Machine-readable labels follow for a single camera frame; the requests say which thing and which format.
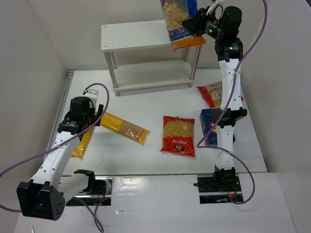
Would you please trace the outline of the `blue orange pasta bag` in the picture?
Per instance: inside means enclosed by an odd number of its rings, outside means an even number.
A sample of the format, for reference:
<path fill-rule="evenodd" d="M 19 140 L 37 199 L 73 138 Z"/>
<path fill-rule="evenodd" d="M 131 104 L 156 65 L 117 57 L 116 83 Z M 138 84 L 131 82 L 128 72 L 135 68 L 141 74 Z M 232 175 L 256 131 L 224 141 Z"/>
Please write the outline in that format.
<path fill-rule="evenodd" d="M 206 43 L 203 36 L 194 36 L 182 25 L 198 13 L 195 0 L 162 0 L 161 8 L 164 15 L 169 39 L 173 51 L 200 46 Z"/>

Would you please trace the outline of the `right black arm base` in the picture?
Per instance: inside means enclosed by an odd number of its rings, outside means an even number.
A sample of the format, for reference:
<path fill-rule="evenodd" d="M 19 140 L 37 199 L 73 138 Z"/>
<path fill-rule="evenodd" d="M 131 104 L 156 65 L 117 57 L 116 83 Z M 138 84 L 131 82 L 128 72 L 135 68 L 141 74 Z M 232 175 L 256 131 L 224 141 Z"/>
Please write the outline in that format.
<path fill-rule="evenodd" d="M 198 188 L 200 204 L 231 203 L 231 201 L 241 203 L 244 201 L 238 176 L 226 188 L 216 187 L 212 176 L 197 176 L 197 181 L 193 186 Z"/>

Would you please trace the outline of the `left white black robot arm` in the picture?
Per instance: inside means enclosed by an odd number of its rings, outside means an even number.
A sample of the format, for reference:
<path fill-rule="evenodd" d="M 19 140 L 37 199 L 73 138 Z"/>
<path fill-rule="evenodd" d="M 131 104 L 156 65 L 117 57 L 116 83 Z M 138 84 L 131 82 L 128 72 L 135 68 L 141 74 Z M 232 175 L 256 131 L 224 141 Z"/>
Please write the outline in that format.
<path fill-rule="evenodd" d="M 24 216 L 58 220 L 66 203 L 78 192 L 91 193 L 97 184 L 91 170 L 78 169 L 69 182 L 60 182 L 65 167 L 74 150 L 80 144 L 84 130 L 99 118 L 104 106 L 97 105 L 94 93 L 74 97 L 69 111 L 59 124 L 50 152 L 39 170 L 28 182 L 17 187 L 17 196 Z"/>

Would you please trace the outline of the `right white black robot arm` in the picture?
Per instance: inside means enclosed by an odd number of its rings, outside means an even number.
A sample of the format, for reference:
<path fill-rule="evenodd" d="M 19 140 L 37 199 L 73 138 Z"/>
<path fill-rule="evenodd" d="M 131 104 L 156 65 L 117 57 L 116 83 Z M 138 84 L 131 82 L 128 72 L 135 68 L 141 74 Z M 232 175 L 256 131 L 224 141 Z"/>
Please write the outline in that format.
<path fill-rule="evenodd" d="M 233 137 L 238 120 L 247 115 L 242 105 L 240 65 L 243 44 L 238 38 L 242 22 L 242 11 L 235 6 L 222 8 L 220 17 L 216 9 L 221 6 L 215 0 L 211 6 L 199 9 L 194 18 L 183 21 L 182 25 L 191 35 L 207 34 L 215 40 L 215 52 L 222 74 L 222 103 L 211 111 L 211 119 L 217 131 L 217 149 L 220 153 L 215 164 L 213 179 L 219 191 L 227 190 L 235 181 L 236 171 L 231 153 Z"/>

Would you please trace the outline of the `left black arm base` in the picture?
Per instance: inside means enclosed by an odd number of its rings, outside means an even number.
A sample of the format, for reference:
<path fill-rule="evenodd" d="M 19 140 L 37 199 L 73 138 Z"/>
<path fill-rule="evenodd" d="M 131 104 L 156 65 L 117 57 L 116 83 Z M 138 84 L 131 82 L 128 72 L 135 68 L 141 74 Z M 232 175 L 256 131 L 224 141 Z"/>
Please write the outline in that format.
<path fill-rule="evenodd" d="M 95 184 L 90 190 L 88 187 L 88 176 L 75 174 L 62 177 L 59 191 L 64 193 L 66 206 L 82 206 L 80 200 L 88 206 L 111 205 L 111 193 L 113 178 L 109 176 L 96 176 Z"/>

